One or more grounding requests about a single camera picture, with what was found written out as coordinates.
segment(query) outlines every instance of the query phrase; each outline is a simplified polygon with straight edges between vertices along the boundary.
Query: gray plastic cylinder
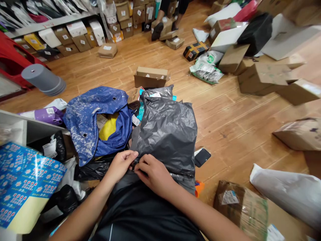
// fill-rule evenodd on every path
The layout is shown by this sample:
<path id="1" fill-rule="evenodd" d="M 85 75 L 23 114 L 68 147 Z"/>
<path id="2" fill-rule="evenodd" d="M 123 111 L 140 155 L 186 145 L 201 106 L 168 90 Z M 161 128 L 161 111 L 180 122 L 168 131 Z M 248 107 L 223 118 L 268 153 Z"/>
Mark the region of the gray plastic cylinder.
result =
<path id="1" fill-rule="evenodd" d="M 49 96 L 61 94 L 67 86 L 62 78 L 41 64 L 29 65 L 22 71 L 21 76 Z"/>

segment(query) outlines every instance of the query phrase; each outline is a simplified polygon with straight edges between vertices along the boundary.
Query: purple package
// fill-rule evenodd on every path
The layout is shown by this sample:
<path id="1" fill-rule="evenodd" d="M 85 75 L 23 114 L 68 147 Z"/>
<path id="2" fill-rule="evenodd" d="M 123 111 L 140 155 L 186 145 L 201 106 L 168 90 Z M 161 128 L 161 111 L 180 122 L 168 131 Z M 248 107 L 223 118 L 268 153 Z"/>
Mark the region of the purple package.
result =
<path id="1" fill-rule="evenodd" d="M 49 107 L 44 109 L 38 109 L 23 113 L 18 113 L 18 115 L 35 119 L 38 121 L 46 122 L 55 126 L 59 126 L 63 123 L 63 112 L 56 107 Z"/>

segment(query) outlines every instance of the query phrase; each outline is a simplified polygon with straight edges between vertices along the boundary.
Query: black garment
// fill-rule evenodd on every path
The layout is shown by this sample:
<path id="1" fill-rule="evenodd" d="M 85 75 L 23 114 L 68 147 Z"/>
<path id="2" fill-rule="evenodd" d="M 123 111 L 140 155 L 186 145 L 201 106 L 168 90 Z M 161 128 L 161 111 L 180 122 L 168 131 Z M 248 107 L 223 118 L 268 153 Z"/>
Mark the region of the black garment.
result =
<path id="1" fill-rule="evenodd" d="M 168 6 L 170 5 L 170 2 L 171 0 L 162 0 L 160 4 L 159 9 L 165 12 L 165 16 L 167 15 L 167 10 L 168 10 Z M 185 14 L 189 2 L 190 0 L 179 0 L 178 13 Z"/>
<path id="2" fill-rule="evenodd" d="M 204 240 L 177 208 L 141 181 L 123 188 L 108 203 L 92 241 Z"/>

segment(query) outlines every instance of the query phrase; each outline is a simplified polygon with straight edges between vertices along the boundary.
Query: dirty blue bag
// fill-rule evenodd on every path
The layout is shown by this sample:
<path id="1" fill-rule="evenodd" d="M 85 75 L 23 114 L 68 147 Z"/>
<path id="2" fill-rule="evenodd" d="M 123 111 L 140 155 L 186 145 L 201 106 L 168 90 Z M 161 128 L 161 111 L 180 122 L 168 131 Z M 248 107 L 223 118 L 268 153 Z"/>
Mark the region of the dirty blue bag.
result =
<path id="1" fill-rule="evenodd" d="M 108 155 L 124 149 L 132 131 L 133 111 L 127 107 L 125 91 L 100 86 L 72 99 L 64 115 L 64 123 L 79 155 L 79 166 L 93 157 Z M 108 140 L 99 138 L 97 114 L 119 112 L 116 131 Z"/>

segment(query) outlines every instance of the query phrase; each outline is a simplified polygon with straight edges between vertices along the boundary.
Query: hand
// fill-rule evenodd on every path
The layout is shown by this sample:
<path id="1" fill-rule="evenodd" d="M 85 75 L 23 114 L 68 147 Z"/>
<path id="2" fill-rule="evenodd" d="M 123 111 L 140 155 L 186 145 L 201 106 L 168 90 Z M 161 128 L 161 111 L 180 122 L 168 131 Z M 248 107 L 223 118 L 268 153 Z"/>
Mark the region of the hand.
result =
<path id="1" fill-rule="evenodd" d="M 113 184 L 116 184 L 125 175 L 128 167 L 137 156 L 138 152 L 132 150 L 117 153 L 105 176 L 108 177 L 108 180 L 113 182 Z"/>
<path id="2" fill-rule="evenodd" d="M 175 188 L 179 186 L 164 164 L 151 154 L 143 155 L 139 163 L 135 166 L 134 171 L 146 186 L 164 199 L 172 196 Z"/>

